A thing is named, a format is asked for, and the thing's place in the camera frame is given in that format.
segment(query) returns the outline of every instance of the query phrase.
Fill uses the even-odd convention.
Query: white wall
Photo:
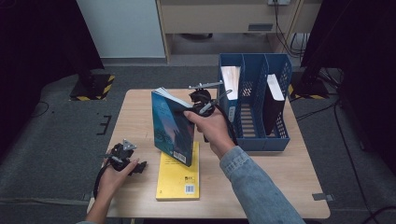
[[[165,58],[155,0],[78,0],[101,58]]]

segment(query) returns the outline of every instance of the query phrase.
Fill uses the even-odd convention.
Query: file holder compartment
[[[276,120],[272,133],[265,133],[262,123],[262,105],[268,74],[276,74],[282,93],[287,98],[292,67],[288,55],[280,53],[222,53],[219,55],[219,79],[222,66],[241,66],[233,126],[238,145],[245,151],[283,151],[290,138],[283,121],[283,111]],[[225,92],[218,88],[218,96]],[[226,97],[219,105],[228,111]]]

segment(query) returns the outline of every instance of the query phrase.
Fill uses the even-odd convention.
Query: person
[[[212,151],[218,156],[219,166],[230,180],[249,224],[305,223],[270,176],[241,147],[234,144],[228,135],[224,117],[217,108],[206,118],[190,111],[185,111],[184,115],[196,124],[198,132],[204,134]],[[111,196],[127,174],[128,171],[117,174],[112,168],[105,171],[97,200],[86,220],[96,223],[105,221]]]

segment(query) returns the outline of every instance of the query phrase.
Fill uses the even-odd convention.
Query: yellow book
[[[157,201],[199,200],[199,191],[199,142],[193,143],[190,167],[162,152]]]

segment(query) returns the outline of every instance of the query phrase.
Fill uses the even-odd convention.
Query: power outlet
[[[279,6],[287,6],[290,5],[290,0],[268,0],[268,5],[273,6],[277,2]]]

